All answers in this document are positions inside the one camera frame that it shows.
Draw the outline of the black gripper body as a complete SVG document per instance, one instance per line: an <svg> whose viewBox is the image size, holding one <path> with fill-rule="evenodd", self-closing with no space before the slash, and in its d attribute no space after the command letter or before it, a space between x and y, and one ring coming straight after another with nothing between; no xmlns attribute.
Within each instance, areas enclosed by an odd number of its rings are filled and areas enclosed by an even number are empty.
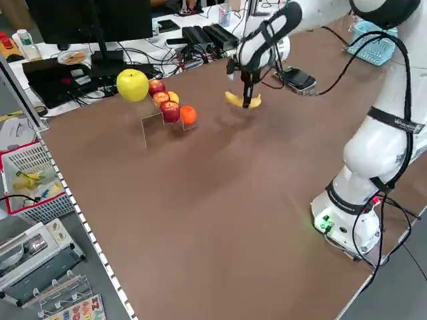
<svg viewBox="0 0 427 320"><path fill-rule="evenodd" d="M256 84L260 82L261 79L261 69L256 69L254 71L249 70L248 68L240 68L241 75L240 79L244 84Z"/></svg>

